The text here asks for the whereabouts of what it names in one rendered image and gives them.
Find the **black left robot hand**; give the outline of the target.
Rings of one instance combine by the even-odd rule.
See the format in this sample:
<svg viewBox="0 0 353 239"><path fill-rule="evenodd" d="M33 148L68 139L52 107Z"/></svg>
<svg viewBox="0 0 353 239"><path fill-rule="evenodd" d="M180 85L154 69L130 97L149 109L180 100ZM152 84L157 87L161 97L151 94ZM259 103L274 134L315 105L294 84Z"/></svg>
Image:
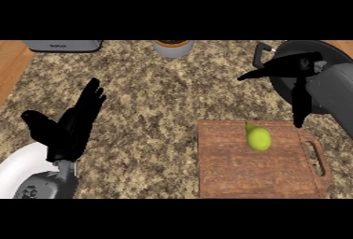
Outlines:
<svg viewBox="0 0 353 239"><path fill-rule="evenodd" d="M59 121L53 121L36 110L22 113L21 118L30 127L31 138L48 147L48 162L74 162L82 157L105 100L104 88L93 77L74 107L65 111Z"/></svg>

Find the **grey toaster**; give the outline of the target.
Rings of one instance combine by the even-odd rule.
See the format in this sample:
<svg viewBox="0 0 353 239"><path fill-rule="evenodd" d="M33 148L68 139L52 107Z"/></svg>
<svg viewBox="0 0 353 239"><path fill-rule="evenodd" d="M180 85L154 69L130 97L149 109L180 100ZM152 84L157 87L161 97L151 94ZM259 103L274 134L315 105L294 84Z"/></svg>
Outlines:
<svg viewBox="0 0 353 239"><path fill-rule="evenodd" d="M101 49L101 40L24 40L34 52L95 52Z"/></svg>

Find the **grey plant pot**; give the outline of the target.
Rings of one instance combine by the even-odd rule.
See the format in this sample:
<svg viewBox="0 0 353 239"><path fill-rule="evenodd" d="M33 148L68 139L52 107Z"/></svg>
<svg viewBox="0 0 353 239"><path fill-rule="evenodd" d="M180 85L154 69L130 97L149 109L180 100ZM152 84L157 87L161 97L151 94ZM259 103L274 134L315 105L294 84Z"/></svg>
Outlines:
<svg viewBox="0 0 353 239"><path fill-rule="evenodd" d="M163 57L178 58L185 56L191 52L195 45L195 41L185 40L179 43L170 44L170 43L161 42L160 40L154 40L152 44L154 44L155 51Z"/></svg>

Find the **white plate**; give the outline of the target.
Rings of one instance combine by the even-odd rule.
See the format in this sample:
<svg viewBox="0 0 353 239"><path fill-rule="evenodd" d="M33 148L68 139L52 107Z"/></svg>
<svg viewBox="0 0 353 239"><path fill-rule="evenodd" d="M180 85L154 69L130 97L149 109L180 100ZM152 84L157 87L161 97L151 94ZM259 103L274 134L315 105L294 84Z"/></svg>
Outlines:
<svg viewBox="0 0 353 239"><path fill-rule="evenodd" d="M48 147L39 142L19 148L0 163L0 199L12 199L22 182L34 174L58 171L46 161Z"/></svg>

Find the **green pear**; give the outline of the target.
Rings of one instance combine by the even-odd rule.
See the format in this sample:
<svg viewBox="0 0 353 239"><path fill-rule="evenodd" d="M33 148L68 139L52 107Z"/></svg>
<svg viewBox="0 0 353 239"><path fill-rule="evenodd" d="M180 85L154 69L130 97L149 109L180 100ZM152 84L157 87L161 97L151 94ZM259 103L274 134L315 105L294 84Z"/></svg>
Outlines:
<svg viewBox="0 0 353 239"><path fill-rule="evenodd" d="M253 123L245 124L245 138L248 147L256 151L265 151L272 145L272 136L266 128L254 125Z"/></svg>

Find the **brown wooden cutting board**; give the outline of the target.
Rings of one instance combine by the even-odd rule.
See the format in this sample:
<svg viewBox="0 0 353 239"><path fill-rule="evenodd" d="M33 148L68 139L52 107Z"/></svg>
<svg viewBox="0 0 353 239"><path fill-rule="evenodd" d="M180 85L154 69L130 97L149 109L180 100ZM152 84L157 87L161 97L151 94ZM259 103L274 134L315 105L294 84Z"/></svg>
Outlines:
<svg viewBox="0 0 353 239"><path fill-rule="evenodd" d="M331 169L316 138L290 121L257 121L272 136L256 151L242 120L198 123L198 178L203 198L322 198Z"/></svg>

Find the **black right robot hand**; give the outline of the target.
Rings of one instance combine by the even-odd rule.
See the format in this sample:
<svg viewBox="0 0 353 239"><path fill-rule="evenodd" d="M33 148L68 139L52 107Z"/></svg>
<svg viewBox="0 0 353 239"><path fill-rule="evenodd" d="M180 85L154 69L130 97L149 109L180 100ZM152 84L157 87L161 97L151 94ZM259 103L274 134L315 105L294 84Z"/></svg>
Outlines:
<svg viewBox="0 0 353 239"><path fill-rule="evenodd" d="M293 119L297 128L312 113L312 96L306 90L306 79L324 69L327 61L318 51L282 56L263 64L263 68L250 71L238 77L238 81L260 77L294 77L297 79L291 90Z"/></svg>

